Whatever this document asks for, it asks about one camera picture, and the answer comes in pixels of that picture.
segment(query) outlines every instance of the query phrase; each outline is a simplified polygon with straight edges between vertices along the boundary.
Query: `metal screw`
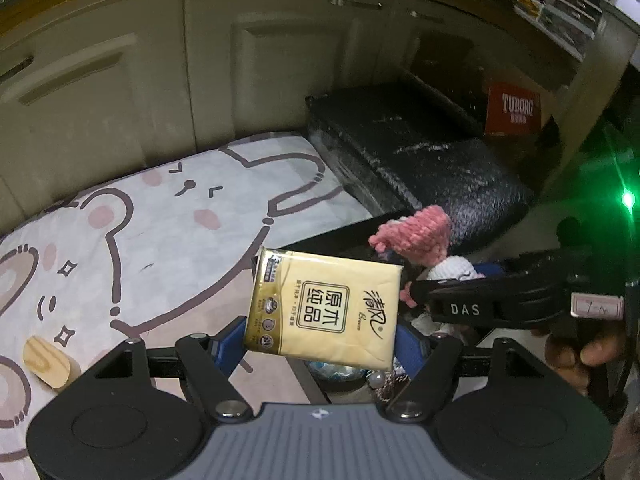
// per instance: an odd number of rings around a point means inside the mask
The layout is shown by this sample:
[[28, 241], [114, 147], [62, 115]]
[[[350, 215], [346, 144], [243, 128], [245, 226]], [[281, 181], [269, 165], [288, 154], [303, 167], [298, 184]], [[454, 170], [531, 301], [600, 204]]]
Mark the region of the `metal screw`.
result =
[[422, 405], [412, 400], [401, 400], [391, 406], [391, 413], [400, 418], [417, 418], [422, 415]]
[[223, 400], [216, 405], [216, 413], [223, 418], [240, 418], [248, 409], [242, 400]]

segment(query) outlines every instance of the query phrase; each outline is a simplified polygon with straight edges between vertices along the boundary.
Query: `wooden block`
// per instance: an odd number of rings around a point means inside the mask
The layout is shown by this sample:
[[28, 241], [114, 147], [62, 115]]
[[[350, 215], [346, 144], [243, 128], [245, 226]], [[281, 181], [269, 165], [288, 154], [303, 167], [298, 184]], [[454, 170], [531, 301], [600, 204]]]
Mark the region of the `wooden block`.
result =
[[24, 344], [22, 360], [31, 372], [58, 392], [81, 374], [78, 363], [36, 335]]

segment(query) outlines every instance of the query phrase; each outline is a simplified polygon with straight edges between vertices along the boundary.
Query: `red box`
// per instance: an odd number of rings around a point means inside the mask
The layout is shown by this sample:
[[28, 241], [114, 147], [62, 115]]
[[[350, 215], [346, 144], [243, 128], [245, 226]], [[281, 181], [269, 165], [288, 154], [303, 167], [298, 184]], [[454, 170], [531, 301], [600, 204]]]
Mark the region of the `red box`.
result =
[[540, 133], [540, 94], [508, 83], [489, 87], [484, 132], [489, 135]]

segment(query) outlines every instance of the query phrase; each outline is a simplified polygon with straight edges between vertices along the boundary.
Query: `yellow tissue pack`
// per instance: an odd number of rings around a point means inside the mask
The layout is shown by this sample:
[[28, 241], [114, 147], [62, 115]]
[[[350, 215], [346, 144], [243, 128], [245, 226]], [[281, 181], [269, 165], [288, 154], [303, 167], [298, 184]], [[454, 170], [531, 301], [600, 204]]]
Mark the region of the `yellow tissue pack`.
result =
[[262, 248], [244, 332], [249, 350], [387, 370], [402, 267]]

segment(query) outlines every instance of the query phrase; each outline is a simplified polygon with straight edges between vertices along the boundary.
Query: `mattress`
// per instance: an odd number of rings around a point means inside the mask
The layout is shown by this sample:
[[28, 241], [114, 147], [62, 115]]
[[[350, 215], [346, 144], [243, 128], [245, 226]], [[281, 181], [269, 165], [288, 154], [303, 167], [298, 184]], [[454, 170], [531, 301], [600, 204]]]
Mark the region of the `mattress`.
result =
[[[0, 478], [37, 478], [24, 447], [52, 398], [22, 365], [37, 335], [86, 370], [121, 340], [172, 346], [246, 314], [251, 259], [370, 218], [311, 144], [261, 134], [86, 190], [0, 243]], [[179, 394], [177, 380], [157, 380]], [[231, 382], [307, 402], [286, 360], [248, 352]]]

